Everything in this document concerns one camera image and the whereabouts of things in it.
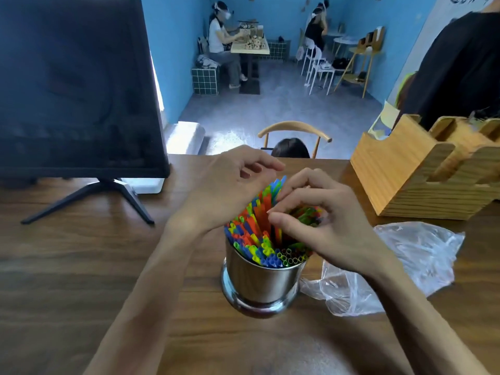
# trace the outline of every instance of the monitor screen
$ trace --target monitor screen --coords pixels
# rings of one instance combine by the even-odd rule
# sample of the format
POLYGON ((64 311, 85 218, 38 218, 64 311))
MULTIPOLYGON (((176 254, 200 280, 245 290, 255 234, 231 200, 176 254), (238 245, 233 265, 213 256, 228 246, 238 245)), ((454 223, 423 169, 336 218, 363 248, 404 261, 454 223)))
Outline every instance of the monitor screen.
POLYGON ((168 176, 140 0, 0 0, 0 42, 0 176, 168 176))

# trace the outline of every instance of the white t-shirt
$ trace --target white t-shirt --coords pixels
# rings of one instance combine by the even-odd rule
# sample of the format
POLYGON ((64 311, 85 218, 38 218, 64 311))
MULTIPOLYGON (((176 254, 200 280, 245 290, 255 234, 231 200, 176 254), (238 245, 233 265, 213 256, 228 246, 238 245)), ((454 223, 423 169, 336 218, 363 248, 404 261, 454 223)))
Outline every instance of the white t-shirt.
POLYGON ((222 52, 224 51, 224 46, 221 40, 218 38, 216 31, 222 31, 222 34, 226 32, 226 28, 219 25, 217 18, 214 18, 210 23, 209 29, 209 50, 210 52, 222 52))

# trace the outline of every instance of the blue wall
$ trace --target blue wall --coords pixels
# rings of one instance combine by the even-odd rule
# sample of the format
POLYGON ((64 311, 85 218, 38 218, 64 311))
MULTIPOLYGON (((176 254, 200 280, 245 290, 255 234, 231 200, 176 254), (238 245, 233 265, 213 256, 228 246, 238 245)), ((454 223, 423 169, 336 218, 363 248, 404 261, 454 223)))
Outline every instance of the blue wall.
MULTIPOLYGON (((305 29, 305 22, 317 3, 322 0, 310 0, 305 12, 301 12, 305 6, 305 0, 221 0, 224 1, 230 11, 234 10, 234 16, 228 21, 228 25, 235 26, 238 20, 255 18, 264 25, 264 33, 269 39, 277 39, 280 35, 291 40, 290 55, 295 56, 298 46, 300 29, 305 29)), ((332 26, 336 28, 344 14, 347 0, 330 0, 328 18, 332 19, 332 26)))
POLYGON ((206 0, 142 0, 169 123, 177 123, 192 95, 191 68, 198 54, 197 38, 203 35, 203 20, 208 20, 206 7, 206 0))
POLYGON ((373 60, 368 92, 383 103, 403 68, 436 0, 349 0, 345 15, 347 34, 365 37, 385 26, 382 54, 373 60))

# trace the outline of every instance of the hand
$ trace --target hand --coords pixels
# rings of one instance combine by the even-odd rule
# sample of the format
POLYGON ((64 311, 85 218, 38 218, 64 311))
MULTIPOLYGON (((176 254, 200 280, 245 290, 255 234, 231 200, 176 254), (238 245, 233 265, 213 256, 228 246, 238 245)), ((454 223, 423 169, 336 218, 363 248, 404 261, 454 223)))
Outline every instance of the hand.
POLYGON ((276 171, 283 170, 277 158, 245 145, 216 155, 177 217, 198 233, 221 227, 277 178, 276 171))
POLYGON ((368 223, 353 190, 322 170, 297 173, 285 182, 277 201, 269 221, 337 267, 370 276, 379 265, 396 259, 368 223), (325 209, 326 221, 314 228, 285 214, 301 204, 325 209))

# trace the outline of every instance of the left hand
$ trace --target left hand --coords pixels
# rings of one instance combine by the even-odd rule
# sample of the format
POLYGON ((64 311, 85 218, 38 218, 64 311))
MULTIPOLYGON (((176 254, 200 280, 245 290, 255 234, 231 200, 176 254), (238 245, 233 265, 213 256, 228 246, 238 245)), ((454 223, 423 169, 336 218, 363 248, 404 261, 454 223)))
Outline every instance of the left hand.
POLYGON ((240 214, 283 171, 284 164, 266 152, 243 145, 215 157, 198 186, 176 213, 206 233, 240 214))

